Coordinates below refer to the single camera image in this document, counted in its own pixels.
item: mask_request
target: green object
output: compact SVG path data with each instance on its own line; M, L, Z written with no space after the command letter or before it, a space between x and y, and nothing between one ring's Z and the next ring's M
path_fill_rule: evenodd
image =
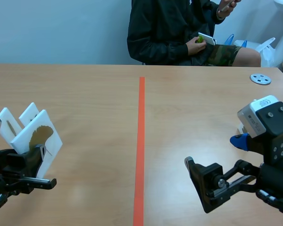
M198 40L196 41L196 43L202 43L203 42L203 37L199 36Z

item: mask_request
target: shorts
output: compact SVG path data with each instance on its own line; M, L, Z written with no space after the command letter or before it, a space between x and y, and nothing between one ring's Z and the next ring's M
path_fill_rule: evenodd
M232 66L237 53L242 47L215 45L212 54L205 62L205 66Z

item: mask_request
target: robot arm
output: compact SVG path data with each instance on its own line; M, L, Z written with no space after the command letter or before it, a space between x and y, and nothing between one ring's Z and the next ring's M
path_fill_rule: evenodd
M263 155L260 167L239 160L227 173L222 166L196 164L191 157L185 165L206 213L221 206L239 191L255 193L265 203L283 213L283 102L274 96L257 100L238 112L238 117L249 134L231 138L231 143L242 150ZM236 173L243 176L231 183L227 180Z
M14 149L0 151L0 208L11 195L30 194L35 188L52 189L57 180L35 178L43 162L45 146L17 154Z

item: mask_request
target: white wall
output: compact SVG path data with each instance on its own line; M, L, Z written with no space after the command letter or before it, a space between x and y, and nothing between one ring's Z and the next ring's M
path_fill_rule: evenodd
M0 0L0 63L135 64L131 0Z
M139 64L127 50L130 10L131 0L0 0L0 63ZM232 33L279 40L283 13L273 0L242 0L215 38Z
M232 33L235 40L259 43L275 37L272 44L275 47L283 35L283 13L277 9L274 0L242 0L230 17L216 26L214 37L218 43L224 43Z

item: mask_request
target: red stripe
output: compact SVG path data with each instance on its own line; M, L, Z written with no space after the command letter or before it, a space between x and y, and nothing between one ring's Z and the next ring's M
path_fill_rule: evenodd
M140 77L133 226L143 226L145 178L145 77Z

